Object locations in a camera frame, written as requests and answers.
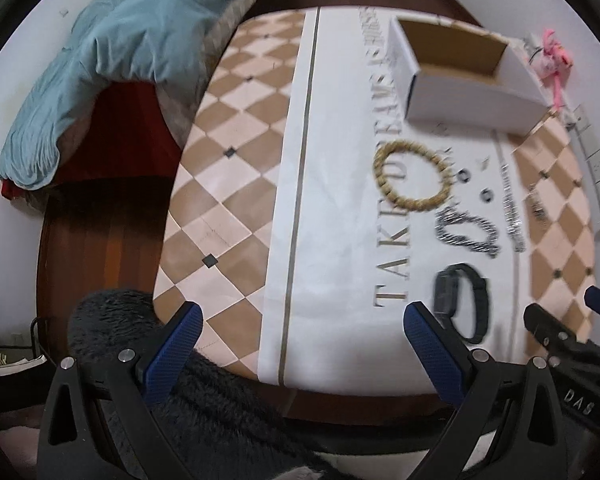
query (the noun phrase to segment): black smart watch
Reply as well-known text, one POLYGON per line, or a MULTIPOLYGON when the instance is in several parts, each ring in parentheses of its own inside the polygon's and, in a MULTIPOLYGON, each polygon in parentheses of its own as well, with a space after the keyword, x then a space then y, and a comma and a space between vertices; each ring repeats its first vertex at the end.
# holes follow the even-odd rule
POLYGON ((486 280, 469 264, 455 264, 437 273, 433 314, 445 329, 455 332, 464 342, 477 345, 483 341, 488 330, 489 303, 486 280), (452 321, 458 308, 460 274, 468 278, 473 288, 475 330, 472 337, 464 337, 460 334, 452 321))

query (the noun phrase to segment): red cloth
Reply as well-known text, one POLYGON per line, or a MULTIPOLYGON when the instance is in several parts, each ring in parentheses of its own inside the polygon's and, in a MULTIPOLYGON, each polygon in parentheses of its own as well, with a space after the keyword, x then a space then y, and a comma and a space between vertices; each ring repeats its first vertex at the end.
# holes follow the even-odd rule
MULTIPOLYGON (((87 135, 52 183, 125 176, 174 178, 180 155, 162 118, 155 87, 113 83, 98 96, 87 135)), ((12 200, 23 191, 5 180, 1 193, 12 200)))

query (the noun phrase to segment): checkered tablecloth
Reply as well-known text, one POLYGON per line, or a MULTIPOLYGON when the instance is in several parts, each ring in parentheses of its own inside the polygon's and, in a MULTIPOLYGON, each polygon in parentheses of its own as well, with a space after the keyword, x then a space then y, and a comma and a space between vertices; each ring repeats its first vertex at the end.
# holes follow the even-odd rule
MULTIPOLYGON (((238 28, 183 151, 154 289, 163 322, 184 300, 199 303, 205 323, 197 350, 251 379, 257 378, 277 172, 303 22, 303 12, 279 12, 238 28)), ((593 234, 568 133, 551 119, 510 143, 523 184, 536 186, 548 215, 540 222, 527 203, 531 297, 586 338, 582 298, 594 283, 593 234)), ((530 338, 527 353, 538 352, 530 338)))
MULTIPOLYGON (((580 340, 591 331, 584 292, 595 285, 591 211, 570 137, 555 118, 528 137, 510 136, 522 184, 535 186, 547 214, 542 222, 526 200, 531 240, 531 297, 561 319, 580 340)), ((528 336, 527 355, 541 353, 528 336)))
POLYGON ((155 283, 157 316, 202 306, 196 348, 256 378, 263 286, 303 12, 238 28, 215 70, 177 168, 155 283))

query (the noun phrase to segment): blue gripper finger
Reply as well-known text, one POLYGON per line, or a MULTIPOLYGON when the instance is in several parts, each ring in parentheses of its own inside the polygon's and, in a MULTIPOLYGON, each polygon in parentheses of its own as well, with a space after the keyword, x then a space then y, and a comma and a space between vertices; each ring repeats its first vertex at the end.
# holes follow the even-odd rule
POLYGON ((465 396, 462 369, 435 333, 431 323, 436 323, 437 327, 443 330, 419 301, 409 304, 404 311, 404 334, 413 346, 437 394, 447 404, 459 408, 465 396))

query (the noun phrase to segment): white table runner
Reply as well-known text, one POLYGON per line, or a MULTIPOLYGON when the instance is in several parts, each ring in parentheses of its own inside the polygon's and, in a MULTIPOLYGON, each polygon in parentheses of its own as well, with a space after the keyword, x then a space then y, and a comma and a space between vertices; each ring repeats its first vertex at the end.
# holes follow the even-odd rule
MULTIPOLYGON (((273 215, 257 364, 262 382, 336 394, 433 392, 404 336, 402 316, 411 301, 432 308, 436 273, 460 262, 489 282, 490 327, 480 346, 500 360, 524 355, 529 251, 514 253, 506 234, 500 175, 500 163, 509 164, 521 214, 526 193, 512 147, 504 135, 400 119, 403 110, 384 62, 394 14, 329 8, 305 17, 273 215), (457 207, 497 226, 497 258, 437 240, 435 212, 405 216, 382 200, 373 155, 379 142, 396 138, 432 150, 451 148, 452 169, 467 168, 472 175, 467 184, 454 184, 457 207), (484 188, 494 191, 493 202, 480 200, 484 188)), ((389 161, 395 163, 387 171, 397 176, 398 192, 423 198, 438 191, 437 172, 426 161, 413 154, 389 161)), ((469 224, 449 230, 485 236, 469 224)), ((473 310, 464 286, 456 324, 467 335, 473 310)))

